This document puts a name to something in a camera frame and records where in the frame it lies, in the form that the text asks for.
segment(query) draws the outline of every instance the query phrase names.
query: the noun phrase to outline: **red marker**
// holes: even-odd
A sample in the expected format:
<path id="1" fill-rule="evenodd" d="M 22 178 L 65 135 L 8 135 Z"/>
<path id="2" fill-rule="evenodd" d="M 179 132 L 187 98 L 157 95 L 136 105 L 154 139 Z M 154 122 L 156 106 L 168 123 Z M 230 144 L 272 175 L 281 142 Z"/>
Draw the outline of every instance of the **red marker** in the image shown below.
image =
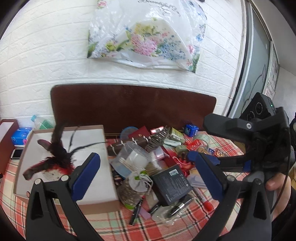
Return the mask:
<path id="1" fill-rule="evenodd" d="M 201 191 L 198 188 L 193 188 L 194 193 L 196 196 L 202 201 L 202 204 L 204 205 L 205 209 L 208 212 L 211 212 L 214 210 L 213 205 L 204 197 L 204 195 L 201 193 Z"/>

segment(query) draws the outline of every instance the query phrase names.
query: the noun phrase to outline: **brown headboard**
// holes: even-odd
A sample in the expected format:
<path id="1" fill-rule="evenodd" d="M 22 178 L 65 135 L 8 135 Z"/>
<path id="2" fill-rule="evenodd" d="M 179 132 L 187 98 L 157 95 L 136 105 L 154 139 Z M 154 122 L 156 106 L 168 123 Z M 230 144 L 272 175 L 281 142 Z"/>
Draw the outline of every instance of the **brown headboard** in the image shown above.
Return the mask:
<path id="1" fill-rule="evenodd" d="M 194 92 L 105 84 L 56 85 L 51 100 L 56 123 L 102 124 L 105 133 L 120 133 L 127 126 L 182 129 L 193 123 L 202 128 L 216 104 L 215 97 Z"/>

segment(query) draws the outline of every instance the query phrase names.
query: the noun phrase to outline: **plaid tablecloth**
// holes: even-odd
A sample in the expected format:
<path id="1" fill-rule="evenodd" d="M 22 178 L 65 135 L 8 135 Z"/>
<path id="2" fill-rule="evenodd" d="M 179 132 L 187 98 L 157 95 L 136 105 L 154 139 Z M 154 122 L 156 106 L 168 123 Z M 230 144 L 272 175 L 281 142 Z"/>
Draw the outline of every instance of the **plaid tablecloth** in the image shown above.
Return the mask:
<path id="1" fill-rule="evenodd" d="M 229 156 L 243 154 L 241 150 L 230 140 L 210 136 L 206 133 L 204 134 L 209 137 L 208 144 L 210 148 L 219 148 L 226 152 Z M 25 237 L 27 205 L 12 193 L 17 167 L 18 160 L 11 160 L 7 165 L 6 173 L 4 174 L 0 185 L 0 205 L 3 207 L 5 213 L 15 228 L 23 237 Z M 233 175 L 238 180 L 242 180 L 245 176 L 245 174 L 240 173 L 233 173 Z M 212 199 L 208 190 L 200 190 L 216 208 L 218 201 Z M 143 207 L 146 210 L 149 210 L 147 202 L 144 202 Z M 223 229 L 223 234 L 231 229 L 239 208 L 240 202 L 237 201 L 230 219 Z M 206 224 L 212 213 L 213 212 L 207 212 L 202 204 L 192 202 L 186 209 L 185 214 L 172 226 L 168 226 L 163 223 L 156 223 L 152 219 L 144 220 L 142 218 L 139 219 L 135 226 L 129 226 L 128 222 L 130 220 L 132 211 L 127 210 L 123 205 L 121 205 L 120 211 L 86 215 L 86 218 L 104 240 L 185 241 L 192 240 L 197 235 L 197 233 Z M 65 215 L 60 215 L 60 218 L 65 229 L 70 233 L 74 233 Z"/>

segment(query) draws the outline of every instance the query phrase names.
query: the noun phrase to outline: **barcode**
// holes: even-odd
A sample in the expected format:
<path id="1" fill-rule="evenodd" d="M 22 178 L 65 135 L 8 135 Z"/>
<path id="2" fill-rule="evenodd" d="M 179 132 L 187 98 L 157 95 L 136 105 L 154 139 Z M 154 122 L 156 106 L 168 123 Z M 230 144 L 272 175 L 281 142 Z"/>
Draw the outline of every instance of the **barcode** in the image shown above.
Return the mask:
<path id="1" fill-rule="evenodd" d="M 169 172 L 169 174 L 170 174 L 171 176 L 173 176 L 173 175 L 178 174 L 178 171 L 177 171 L 177 169 L 174 169 L 174 170 L 171 170 L 171 171 Z"/>

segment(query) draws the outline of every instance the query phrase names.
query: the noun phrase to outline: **black sleeve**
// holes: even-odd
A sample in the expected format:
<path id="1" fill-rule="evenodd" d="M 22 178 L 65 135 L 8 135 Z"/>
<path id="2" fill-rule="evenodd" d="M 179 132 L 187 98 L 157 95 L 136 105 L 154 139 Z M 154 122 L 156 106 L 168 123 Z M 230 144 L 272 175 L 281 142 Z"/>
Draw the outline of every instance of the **black sleeve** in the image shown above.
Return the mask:
<path id="1" fill-rule="evenodd" d="M 291 197 L 285 210 L 272 222 L 272 241 L 290 240 L 296 236 L 296 190 L 291 187 Z"/>

